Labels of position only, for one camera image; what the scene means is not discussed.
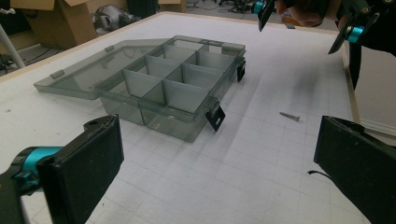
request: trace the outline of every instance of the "white table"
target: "white table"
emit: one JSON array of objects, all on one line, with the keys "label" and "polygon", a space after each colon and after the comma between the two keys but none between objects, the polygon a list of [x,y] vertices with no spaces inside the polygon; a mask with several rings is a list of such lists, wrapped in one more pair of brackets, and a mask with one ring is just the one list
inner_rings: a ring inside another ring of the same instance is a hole
[{"label": "white table", "polygon": [[[38,92],[34,83],[125,39],[187,35],[246,45],[246,74],[220,102],[226,118],[193,143],[121,120],[125,161],[89,223],[368,223],[312,161],[322,115],[358,120],[335,33],[160,13],[0,77],[0,172],[31,146],[64,146],[106,114],[99,100]],[[301,116],[296,122],[279,112]],[[43,193],[23,197],[51,223]]]}]

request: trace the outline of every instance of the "small metal object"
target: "small metal object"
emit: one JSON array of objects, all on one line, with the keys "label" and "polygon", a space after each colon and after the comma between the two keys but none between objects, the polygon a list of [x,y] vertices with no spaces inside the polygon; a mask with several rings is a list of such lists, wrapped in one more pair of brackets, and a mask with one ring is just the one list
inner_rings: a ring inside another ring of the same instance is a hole
[{"label": "small metal object", "polygon": [[287,114],[287,113],[284,113],[284,112],[279,112],[279,114],[285,116],[286,118],[294,119],[295,121],[299,121],[300,120],[300,116],[294,116],[294,115]]}]

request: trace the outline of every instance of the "cardboard flap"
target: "cardboard flap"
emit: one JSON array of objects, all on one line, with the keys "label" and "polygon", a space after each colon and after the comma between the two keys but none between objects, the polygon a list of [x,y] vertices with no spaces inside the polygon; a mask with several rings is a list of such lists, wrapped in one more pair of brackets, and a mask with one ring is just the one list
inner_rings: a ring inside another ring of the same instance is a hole
[{"label": "cardboard flap", "polygon": [[[11,7],[25,8],[25,9],[38,9],[38,10],[53,10],[57,0],[11,0]],[[65,1],[70,7],[80,5],[91,0],[58,0]]]},{"label": "cardboard flap", "polygon": [[53,10],[55,0],[11,0],[11,7],[26,8],[26,9],[40,9],[40,10]]},{"label": "cardboard flap", "polygon": [[158,0],[158,4],[180,4],[181,0]]}]

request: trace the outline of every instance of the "robotic claw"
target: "robotic claw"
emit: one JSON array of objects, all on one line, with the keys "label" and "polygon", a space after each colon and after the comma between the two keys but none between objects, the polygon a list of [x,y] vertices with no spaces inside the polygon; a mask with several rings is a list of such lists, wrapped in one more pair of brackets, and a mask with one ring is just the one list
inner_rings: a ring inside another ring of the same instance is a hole
[{"label": "robotic claw", "polygon": [[0,175],[0,222],[29,223],[22,195],[43,189],[53,223],[85,223],[123,161],[120,122],[110,115],[84,124],[65,147],[28,147]]},{"label": "robotic claw", "polygon": [[[287,8],[293,7],[296,4],[296,0],[284,0],[284,2]],[[347,14],[348,19],[332,44],[329,54],[339,50],[345,40],[351,43],[361,44],[367,31],[380,16],[388,12],[390,4],[393,4],[394,0],[378,0],[379,4],[375,7],[370,6],[366,0],[342,0],[341,2],[342,5],[338,10],[339,15],[337,16],[341,18]],[[330,0],[314,0],[311,10],[318,12],[320,16],[324,17],[329,3]],[[259,17],[260,31],[262,31],[265,23],[267,23],[274,8],[275,0],[259,0],[253,4],[251,12],[257,14]]]}]

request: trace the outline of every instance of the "brown cardboard box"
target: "brown cardboard box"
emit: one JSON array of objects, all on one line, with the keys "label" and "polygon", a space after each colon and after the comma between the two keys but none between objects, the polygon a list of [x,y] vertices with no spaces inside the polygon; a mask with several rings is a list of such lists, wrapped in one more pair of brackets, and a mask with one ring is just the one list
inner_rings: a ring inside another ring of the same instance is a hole
[{"label": "brown cardboard box", "polygon": [[187,0],[158,0],[161,11],[186,12]]},{"label": "brown cardboard box", "polygon": [[90,0],[11,0],[22,8],[37,41],[44,47],[70,49],[97,37],[87,2]]}]

